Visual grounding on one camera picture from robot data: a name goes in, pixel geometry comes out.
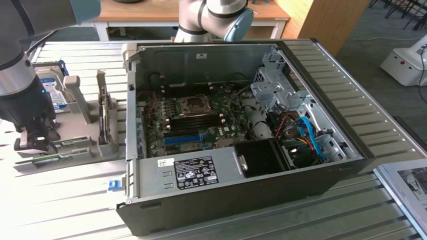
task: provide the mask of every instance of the table leg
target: table leg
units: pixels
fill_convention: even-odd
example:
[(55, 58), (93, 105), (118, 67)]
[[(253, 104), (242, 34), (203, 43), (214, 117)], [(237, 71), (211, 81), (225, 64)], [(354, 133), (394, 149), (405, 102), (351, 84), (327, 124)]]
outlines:
[(282, 34), (283, 31), (286, 29), (286, 25), (287, 25), (287, 21), (278, 21), (275, 23), (275, 26), (273, 28), (273, 32), (271, 32), (271, 39), (281, 39), (282, 38)]
[(98, 32), (98, 37), (101, 42), (109, 42), (110, 41), (110, 36), (109, 36), (109, 23), (103, 21), (97, 21), (94, 22), (94, 27)]

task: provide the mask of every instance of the gray carpet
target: gray carpet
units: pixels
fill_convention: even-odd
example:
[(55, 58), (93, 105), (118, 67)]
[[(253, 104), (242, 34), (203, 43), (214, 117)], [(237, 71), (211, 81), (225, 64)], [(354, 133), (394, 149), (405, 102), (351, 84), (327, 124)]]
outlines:
[[(354, 40), (375, 37), (413, 39), (427, 34), (425, 29), (413, 30), (415, 21), (403, 30), (410, 16), (401, 19), (402, 13), (397, 11), (385, 19), (387, 11), (381, 1), (373, 9), (365, 11), (337, 59), (389, 113), (401, 116), (421, 139), (427, 142), (427, 104), (419, 96), (418, 87), (401, 85), (381, 69), (393, 49), (409, 48), (418, 40)], [(427, 99), (427, 87), (422, 87), (422, 93)]]

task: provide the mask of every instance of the motherboard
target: motherboard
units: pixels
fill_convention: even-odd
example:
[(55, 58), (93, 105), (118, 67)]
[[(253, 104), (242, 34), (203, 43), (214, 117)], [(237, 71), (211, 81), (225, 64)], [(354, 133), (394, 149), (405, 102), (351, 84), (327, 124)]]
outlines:
[(223, 84), (141, 91), (137, 99), (146, 123), (147, 157), (218, 149), (250, 139), (241, 89)]

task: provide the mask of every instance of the wooden table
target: wooden table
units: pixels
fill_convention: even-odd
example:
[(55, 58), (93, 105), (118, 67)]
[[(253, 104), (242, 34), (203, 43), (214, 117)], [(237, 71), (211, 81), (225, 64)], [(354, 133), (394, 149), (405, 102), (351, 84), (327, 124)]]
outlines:
[[(133, 4), (118, 3), (114, 0), (101, 2), (99, 18), (77, 27), (95, 27), (102, 42), (110, 41), (109, 27), (179, 26), (179, 0), (145, 0)], [(249, 7), (254, 10), (253, 26), (273, 27), (271, 38), (282, 38), (291, 18), (279, 5), (273, 0), (270, 3), (258, 0), (257, 4), (250, 3)]]

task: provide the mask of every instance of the circuit board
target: circuit board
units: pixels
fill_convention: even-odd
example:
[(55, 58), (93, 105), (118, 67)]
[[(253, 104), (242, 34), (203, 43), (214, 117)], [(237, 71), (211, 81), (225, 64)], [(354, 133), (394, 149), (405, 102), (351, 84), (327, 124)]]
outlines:
[[(194, 96), (169, 97), (162, 91), (139, 94), (138, 105), (143, 106), (142, 116), (147, 123), (147, 157), (218, 149), (246, 140), (249, 120), (245, 109), (231, 104), (238, 92), (235, 86), (225, 84), (211, 86), (205, 94)], [(209, 127), (202, 124), (182, 129), (186, 123), (199, 123), (199, 120), (209, 123)], [(182, 132), (190, 136), (166, 137)]]

